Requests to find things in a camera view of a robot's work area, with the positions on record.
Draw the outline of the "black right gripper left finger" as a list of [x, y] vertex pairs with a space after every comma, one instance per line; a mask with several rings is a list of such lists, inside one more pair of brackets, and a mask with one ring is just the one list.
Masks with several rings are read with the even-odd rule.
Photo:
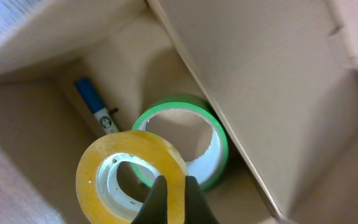
[[167, 224], [167, 180], [158, 176], [131, 224]]

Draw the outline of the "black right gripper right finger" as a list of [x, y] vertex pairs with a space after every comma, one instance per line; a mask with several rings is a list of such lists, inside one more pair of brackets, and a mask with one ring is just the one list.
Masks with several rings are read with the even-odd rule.
[[185, 178], [185, 221], [184, 224], [219, 224], [204, 198], [197, 180]]

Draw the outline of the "green tape roll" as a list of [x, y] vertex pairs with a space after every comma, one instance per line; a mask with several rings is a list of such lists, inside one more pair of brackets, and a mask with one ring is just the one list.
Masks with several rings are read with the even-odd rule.
[[216, 185], [227, 164], [226, 132], [209, 103], [197, 96], [166, 96], [151, 104], [132, 128], [171, 143], [204, 191]]

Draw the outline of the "small yellow tape roll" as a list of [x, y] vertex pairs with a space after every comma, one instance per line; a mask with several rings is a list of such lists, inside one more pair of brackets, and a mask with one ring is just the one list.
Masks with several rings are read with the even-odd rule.
[[186, 164], [179, 152], [160, 136], [140, 130], [112, 133], [97, 139], [81, 157], [76, 172], [76, 194], [90, 223], [130, 223], [98, 196], [96, 174], [102, 162], [118, 152], [137, 156], [156, 168], [167, 180], [167, 221], [185, 221]]

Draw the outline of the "blue whiteboard marker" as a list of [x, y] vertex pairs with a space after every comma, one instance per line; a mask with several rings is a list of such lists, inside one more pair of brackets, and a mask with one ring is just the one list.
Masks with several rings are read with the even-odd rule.
[[80, 78], [74, 81], [74, 86], [104, 133], [118, 133], [118, 127], [113, 121], [91, 80], [89, 78]]

